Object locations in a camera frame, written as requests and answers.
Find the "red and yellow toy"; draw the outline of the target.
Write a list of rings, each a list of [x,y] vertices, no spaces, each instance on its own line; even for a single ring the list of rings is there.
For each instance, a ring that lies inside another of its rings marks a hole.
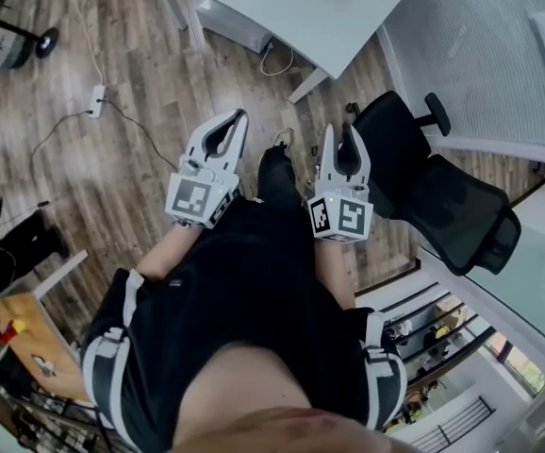
[[[23,320],[12,319],[0,333],[0,342],[2,344],[9,343],[14,337],[22,334],[27,329],[27,325]]]

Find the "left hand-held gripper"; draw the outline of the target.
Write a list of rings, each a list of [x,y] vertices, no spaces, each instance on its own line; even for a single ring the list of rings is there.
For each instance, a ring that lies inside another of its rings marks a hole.
[[[235,173],[249,126],[241,109],[215,115],[191,134],[187,155],[171,173],[165,212],[176,222],[214,228],[239,194]],[[216,163],[217,168],[205,163]]]

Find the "black office chair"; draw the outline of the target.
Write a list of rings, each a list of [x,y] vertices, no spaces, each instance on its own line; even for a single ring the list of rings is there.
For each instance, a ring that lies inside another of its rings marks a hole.
[[[424,101],[429,112],[419,118],[394,91],[364,109],[346,107],[370,157],[373,209],[417,229],[454,275],[475,266],[497,275],[518,244],[520,220],[503,190],[432,152],[423,128],[435,125],[448,136],[452,125],[435,93]]]

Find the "white drawer cabinet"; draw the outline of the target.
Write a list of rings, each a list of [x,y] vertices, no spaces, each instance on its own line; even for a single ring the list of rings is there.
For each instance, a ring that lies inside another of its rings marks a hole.
[[[263,26],[215,0],[197,0],[195,10],[204,29],[254,53],[261,53],[273,37]]]

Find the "person's black shirt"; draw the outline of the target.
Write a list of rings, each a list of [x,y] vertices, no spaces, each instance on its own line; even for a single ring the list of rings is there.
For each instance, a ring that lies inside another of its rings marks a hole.
[[[170,453],[183,396],[231,344],[267,349],[314,409],[383,434],[405,370],[370,308],[317,280],[305,210],[239,200],[162,280],[118,270],[82,346],[87,390],[140,453]]]

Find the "white table leg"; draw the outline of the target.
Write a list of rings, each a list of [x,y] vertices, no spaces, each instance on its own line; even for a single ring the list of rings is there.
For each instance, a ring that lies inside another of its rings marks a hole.
[[[328,77],[329,75],[323,69],[316,68],[288,97],[289,102],[295,105]]]

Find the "person's white shoe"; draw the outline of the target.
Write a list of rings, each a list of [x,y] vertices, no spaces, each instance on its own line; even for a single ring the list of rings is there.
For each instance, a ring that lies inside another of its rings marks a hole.
[[[285,127],[277,132],[273,139],[272,146],[279,147],[283,151],[288,151],[294,143],[294,130],[290,127]]]

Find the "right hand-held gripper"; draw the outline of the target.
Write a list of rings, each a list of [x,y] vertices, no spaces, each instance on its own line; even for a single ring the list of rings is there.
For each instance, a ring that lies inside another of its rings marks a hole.
[[[372,229],[373,205],[369,202],[368,183],[371,160],[361,135],[346,125],[349,182],[342,183],[344,175],[339,169],[339,134],[328,124],[322,141],[320,180],[314,185],[314,195],[307,201],[310,223],[315,239],[338,243],[362,242],[369,238]]]

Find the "person's chest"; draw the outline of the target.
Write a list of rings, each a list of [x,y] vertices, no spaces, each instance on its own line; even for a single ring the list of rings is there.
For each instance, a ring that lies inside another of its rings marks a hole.
[[[421,453],[311,407],[273,352],[231,344],[185,392],[170,453]]]

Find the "person's left forearm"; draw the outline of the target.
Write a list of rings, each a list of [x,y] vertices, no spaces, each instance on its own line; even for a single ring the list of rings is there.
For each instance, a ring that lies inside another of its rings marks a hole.
[[[149,280],[162,280],[189,253],[202,232],[200,226],[174,224],[138,263],[136,271]]]

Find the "wooden side desk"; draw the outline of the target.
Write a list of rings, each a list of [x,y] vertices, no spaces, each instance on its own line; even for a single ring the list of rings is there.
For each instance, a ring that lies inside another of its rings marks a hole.
[[[34,294],[0,297],[0,332],[6,334],[8,327],[13,328],[9,348],[46,392],[91,403],[78,353]]]

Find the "white power strip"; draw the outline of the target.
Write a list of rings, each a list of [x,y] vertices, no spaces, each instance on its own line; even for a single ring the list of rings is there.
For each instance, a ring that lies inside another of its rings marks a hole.
[[[91,92],[91,105],[89,116],[97,119],[102,115],[105,103],[105,86],[100,84],[93,87]]]

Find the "person's right forearm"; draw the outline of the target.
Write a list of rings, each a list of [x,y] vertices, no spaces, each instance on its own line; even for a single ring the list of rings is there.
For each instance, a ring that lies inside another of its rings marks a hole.
[[[354,309],[355,290],[347,271],[342,244],[317,240],[314,250],[317,280],[335,297],[343,310]]]

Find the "black railing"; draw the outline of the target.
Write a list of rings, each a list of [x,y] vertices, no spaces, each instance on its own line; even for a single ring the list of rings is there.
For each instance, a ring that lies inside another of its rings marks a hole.
[[[385,334],[405,365],[405,399],[386,434],[422,453],[449,453],[494,413],[475,375],[463,370],[494,333],[477,312],[438,285],[405,294],[379,290],[356,304],[384,315]]]

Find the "person's leg in black trousers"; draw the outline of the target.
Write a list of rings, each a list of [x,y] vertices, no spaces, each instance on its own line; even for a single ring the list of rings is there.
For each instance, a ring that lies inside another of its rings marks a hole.
[[[263,153],[258,165],[256,197],[278,210],[294,210],[302,204],[287,150],[285,143],[273,145]]]

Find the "black wheeled stand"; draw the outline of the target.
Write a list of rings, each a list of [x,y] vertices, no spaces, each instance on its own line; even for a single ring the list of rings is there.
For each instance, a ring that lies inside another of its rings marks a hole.
[[[5,8],[6,6],[6,0],[0,0],[0,9]],[[34,42],[35,55],[38,59],[47,58],[58,44],[59,32],[55,27],[49,27],[41,35],[37,35],[0,19],[0,28]]]

